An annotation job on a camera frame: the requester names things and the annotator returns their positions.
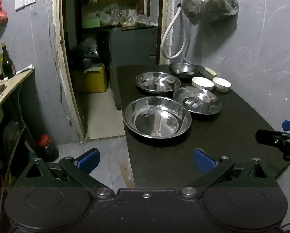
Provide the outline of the large steel plate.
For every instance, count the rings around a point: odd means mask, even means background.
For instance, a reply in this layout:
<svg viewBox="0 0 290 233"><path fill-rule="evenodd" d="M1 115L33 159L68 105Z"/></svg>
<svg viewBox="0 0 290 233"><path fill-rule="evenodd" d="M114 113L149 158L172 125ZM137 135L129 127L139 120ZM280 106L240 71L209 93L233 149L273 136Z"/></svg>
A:
<svg viewBox="0 0 290 233"><path fill-rule="evenodd" d="M135 84L154 94L171 93L181 87L181 81L177 77L163 72L142 73L136 77Z"/></svg>
<svg viewBox="0 0 290 233"><path fill-rule="evenodd" d="M134 100L123 112L124 124L135 134L150 139L171 139L191 126L191 114L180 103L162 96Z"/></svg>

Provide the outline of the wooden shelf counter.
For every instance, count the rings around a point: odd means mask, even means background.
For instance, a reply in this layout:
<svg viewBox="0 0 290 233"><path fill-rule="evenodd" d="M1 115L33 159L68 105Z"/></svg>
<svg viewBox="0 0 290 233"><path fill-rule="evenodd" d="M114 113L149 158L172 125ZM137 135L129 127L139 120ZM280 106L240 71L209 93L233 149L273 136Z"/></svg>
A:
<svg viewBox="0 0 290 233"><path fill-rule="evenodd" d="M13 78L0 82L0 107L22 82L34 72L34 68L25 68Z"/></svg>

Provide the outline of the deep steel bowl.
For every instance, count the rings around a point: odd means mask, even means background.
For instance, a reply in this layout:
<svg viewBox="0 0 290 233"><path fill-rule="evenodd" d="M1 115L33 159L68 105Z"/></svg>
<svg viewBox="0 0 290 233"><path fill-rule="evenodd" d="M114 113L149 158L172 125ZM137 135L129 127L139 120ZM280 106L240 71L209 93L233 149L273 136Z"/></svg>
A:
<svg viewBox="0 0 290 233"><path fill-rule="evenodd" d="M188 63L172 63L169 69L178 78L192 78L199 72L197 66Z"/></svg>

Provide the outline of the green box on shelf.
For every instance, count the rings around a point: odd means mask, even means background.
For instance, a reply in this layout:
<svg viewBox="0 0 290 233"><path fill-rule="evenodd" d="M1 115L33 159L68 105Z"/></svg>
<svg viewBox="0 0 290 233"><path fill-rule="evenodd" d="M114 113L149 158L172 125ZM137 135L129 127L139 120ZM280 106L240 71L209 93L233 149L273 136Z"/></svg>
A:
<svg viewBox="0 0 290 233"><path fill-rule="evenodd" d="M100 18L84 19L82 21L82 28L96 28L100 27Z"/></svg>

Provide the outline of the dark cabinet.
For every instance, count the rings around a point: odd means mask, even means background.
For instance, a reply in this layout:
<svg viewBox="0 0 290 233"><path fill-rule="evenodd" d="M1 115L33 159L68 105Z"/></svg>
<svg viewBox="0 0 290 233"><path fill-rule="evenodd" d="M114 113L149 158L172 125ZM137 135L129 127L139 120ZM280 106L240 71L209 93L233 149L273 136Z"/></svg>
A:
<svg viewBox="0 0 290 233"><path fill-rule="evenodd" d="M110 80L115 107L121 110L117 68L127 65L154 65L157 54L156 26L110 30Z"/></svg>

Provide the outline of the large steel plate front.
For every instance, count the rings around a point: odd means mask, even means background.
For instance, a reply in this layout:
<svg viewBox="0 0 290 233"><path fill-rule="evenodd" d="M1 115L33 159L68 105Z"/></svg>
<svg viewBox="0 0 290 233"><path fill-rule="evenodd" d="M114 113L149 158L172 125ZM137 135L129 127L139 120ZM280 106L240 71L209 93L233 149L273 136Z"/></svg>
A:
<svg viewBox="0 0 290 233"><path fill-rule="evenodd" d="M191 126L191 114L180 103L162 96L134 100L123 112L124 124L135 134L150 139L171 139Z"/></svg>

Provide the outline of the large steel plate back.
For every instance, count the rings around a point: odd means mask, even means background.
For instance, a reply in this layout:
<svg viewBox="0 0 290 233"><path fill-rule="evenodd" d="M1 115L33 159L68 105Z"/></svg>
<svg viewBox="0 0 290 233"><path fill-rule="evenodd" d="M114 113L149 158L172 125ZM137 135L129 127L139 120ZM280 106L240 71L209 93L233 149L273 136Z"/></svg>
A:
<svg viewBox="0 0 290 233"><path fill-rule="evenodd" d="M154 94L171 93L181 87L181 81L177 77L163 72L142 73L136 77L135 84Z"/></svg>

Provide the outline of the yellow container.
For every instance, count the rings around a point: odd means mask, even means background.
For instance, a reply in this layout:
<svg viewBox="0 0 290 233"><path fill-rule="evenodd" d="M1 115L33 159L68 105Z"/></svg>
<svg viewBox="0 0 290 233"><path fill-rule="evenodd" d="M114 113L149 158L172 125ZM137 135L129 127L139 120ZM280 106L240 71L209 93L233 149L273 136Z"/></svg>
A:
<svg viewBox="0 0 290 233"><path fill-rule="evenodd" d="M88 93L104 93L107 90L107 77L104 64L84 71L83 89Z"/></svg>

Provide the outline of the plastic bag on wall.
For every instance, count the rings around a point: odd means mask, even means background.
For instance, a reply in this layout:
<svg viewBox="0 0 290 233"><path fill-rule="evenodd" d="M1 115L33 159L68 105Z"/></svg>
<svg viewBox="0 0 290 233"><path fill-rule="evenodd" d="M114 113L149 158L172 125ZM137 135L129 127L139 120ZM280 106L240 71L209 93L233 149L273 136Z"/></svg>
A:
<svg viewBox="0 0 290 233"><path fill-rule="evenodd" d="M185 16L193 25L219 21L239 11L237 0L182 0L181 4Z"/></svg>

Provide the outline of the white wall switch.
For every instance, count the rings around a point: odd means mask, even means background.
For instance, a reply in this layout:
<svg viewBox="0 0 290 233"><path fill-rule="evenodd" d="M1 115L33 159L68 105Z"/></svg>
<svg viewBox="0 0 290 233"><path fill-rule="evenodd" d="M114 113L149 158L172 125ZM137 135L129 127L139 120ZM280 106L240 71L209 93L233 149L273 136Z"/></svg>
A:
<svg viewBox="0 0 290 233"><path fill-rule="evenodd" d="M15 0L15 11L23 9L33 3L36 3L36 0Z"/></svg>

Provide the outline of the steel plate with sticker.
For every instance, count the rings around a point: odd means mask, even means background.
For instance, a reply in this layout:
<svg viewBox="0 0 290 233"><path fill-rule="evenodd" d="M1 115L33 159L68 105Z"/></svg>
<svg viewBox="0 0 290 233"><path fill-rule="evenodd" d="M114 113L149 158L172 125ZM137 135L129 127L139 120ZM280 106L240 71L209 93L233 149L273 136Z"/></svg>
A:
<svg viewBox="0 0 290 233"><path fill-rule="evenodd" d="M217 96L199 87L180 87L173 92L173 99L194 114L214 115L222 109Z"/></svg>

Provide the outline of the red-capped dark jug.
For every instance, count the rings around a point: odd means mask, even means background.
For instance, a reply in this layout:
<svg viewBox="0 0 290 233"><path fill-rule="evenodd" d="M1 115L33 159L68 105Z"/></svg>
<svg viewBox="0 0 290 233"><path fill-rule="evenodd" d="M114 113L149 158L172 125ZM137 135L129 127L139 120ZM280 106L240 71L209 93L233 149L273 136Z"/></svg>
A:
<svg viewBox="0 0 290 233"><path fill-rule="evenodd" d="M54 162L59 157L59 151L54 145L51 136L43 134L37 143L37 156L45 162Z"/></svg>

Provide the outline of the white ceramic bowl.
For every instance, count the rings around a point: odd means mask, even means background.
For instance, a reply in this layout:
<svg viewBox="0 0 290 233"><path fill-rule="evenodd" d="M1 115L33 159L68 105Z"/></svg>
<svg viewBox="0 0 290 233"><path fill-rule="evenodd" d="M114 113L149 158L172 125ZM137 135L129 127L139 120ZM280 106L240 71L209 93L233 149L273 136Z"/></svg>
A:
<svg viewBox="0 0 290 233"><path fill-rule="evenodd" d="M214 88L213 81L210 81L209 79L204 77L193 77L192 85L194 87L199 87L208 91L211 91Z"/></svg>
<svg viewBox="0 0 290 233"><path fill-rule="evenodd" d="M226 93L231 89L232 84L224 78L214 77L212 81L218 92Z"/></svg>

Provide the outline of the dark glass bottle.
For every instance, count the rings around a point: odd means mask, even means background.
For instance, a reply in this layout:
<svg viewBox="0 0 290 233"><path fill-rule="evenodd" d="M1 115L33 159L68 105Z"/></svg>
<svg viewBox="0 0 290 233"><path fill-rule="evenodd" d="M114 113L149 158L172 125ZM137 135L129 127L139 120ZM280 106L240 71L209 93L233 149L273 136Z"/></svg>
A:
<svg viewBox="0 0 290 233"><path fill-rule="evenodd" d="M12 59L8 55L5 42L2 43L2 51L3 51L2 69L5 77L11 79L16 75L16 70Z"/></svg>

